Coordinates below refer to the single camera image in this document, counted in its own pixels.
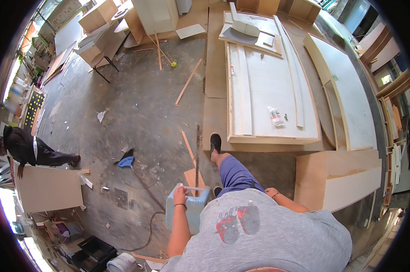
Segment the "metal chair leg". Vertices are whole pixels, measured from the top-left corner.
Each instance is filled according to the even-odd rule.
[[[103,79],[105,79],[105,81],[107,81],[108,83],[110,83],[110,81],[108,81],[101,73],[99,73],[98,70],[96,70],[96,67],[93,67],[93,69],[94,69]]]
[[[116,70],[119,72],[119,69],[115,66],[115,64],[110,60],[109,57],[104,56],[104,58],[108,61],[108,63],[110,63],[114,68],[116,68]]]

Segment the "plastic bag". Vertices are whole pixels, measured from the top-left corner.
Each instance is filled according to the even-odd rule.
[[[284,128],[285,127],[285,121],[284,121],[284,118],[282,117],[281,113],[274,107],[268,106],[267,108],[268,108],[268,112],[270,113],[271,123],[276,128]]]

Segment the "blue shorts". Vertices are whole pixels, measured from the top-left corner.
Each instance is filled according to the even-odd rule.
[[[259,185],[258,181],[253,177],[252,173],[247,170],[247,168],[232,155],[227,156],[221,162],[220,178],[223,184],[223,190],[221,190],[221,192],[218,194],[218,198],[227,192],[241,191],[247,188],[253,188],[252,183],[254,185],[254,188],[265,193],[264,188]]]

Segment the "white bucket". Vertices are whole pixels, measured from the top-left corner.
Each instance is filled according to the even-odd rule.
[[[128,253],[122,253],[107,263],[110,272],[132,272],[136,267],[137,261]]]

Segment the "foot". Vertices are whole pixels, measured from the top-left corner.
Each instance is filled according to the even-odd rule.
[[[211,155],[214,150],[216,150],[217,153],[220,154],[220,151],[221,151],[220,135],[218,135],[217,133],[211,134],[210,142],[211,142]]]
[[[220,186],[215,186],[214,187],[214,197],[217,198],[218,194],[221,192],[221,190],[223,190],[223,188],[221,188]]]
[[[71,166],[72,166],[72,167],[77,167],[78,164],[80,163],[81,156],[80,156],[80,155],[77,155],[77,156],[78,156],[78,158],[77,158],[76,160],[74,160],[74,161],[71,162]]]

